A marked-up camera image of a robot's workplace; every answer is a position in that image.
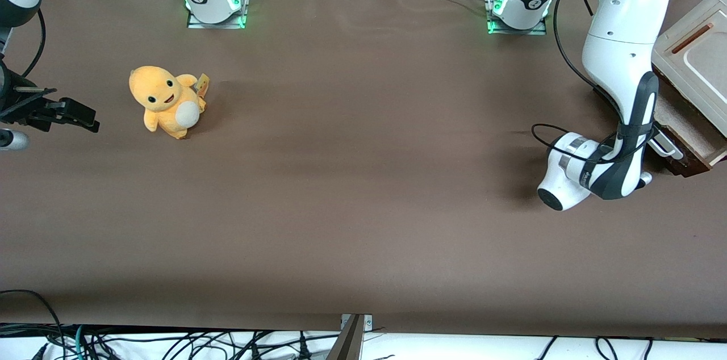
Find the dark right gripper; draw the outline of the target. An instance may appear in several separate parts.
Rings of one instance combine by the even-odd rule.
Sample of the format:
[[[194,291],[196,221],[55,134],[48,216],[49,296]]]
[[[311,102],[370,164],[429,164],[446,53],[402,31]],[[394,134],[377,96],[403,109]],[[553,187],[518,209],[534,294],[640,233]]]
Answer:
[[[29,79],[8,69],[2,61],[1,112],[3,124],[20,124],[42,132],[49,132],[54,124],[69,124],[81,127],[94,134],[101,123],[96,120],[97,112],[91,107],[71,98],[57,102],[45,101],[43,88]]]

